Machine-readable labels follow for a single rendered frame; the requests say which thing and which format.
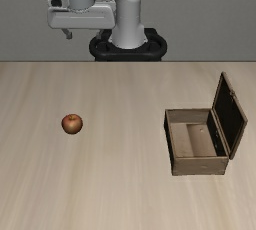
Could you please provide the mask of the brown wooden box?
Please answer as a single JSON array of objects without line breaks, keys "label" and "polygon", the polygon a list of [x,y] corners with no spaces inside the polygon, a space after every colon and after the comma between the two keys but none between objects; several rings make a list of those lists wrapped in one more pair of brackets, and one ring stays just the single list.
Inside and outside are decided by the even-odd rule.
[{"label": "brown wooden box", "polygon": [[225,174],[229,157],[211,109],[166,109],[164,129],[174,176]]}]

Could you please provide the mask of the brown wooden box lid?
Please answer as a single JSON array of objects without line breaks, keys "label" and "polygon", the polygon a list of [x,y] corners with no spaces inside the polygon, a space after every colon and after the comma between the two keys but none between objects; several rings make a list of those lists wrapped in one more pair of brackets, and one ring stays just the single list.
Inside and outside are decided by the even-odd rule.
[{"label": "brown wooden box lid", "polygon": [[233,159],[248,120],[226,72],[222,72],[220,75],[212,111],[227,155]]}]

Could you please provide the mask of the red apple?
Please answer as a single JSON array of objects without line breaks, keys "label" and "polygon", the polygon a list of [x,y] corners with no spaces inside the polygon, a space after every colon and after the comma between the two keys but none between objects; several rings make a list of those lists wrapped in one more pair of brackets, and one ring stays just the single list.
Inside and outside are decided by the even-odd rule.
[{"label": "red apple", "polygon": [[67,134],[74,135],[81,131],[83,121],[77,114],[68,114],[62,119],[61,126]]}]

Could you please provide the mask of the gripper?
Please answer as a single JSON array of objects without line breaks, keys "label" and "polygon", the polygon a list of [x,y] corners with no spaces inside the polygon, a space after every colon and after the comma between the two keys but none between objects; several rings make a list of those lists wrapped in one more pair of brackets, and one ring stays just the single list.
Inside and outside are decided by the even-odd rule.
[{"label": "gripper", "polygon": [[86,9],[73,9],[72,0],[48,0],[48,25],[61,29],[66,39],[72,39],[68,29],[102,29],[96,34],[101,39],[104,29],[115,26],[116,3],[114,0],[78,0],[78,6]]}]

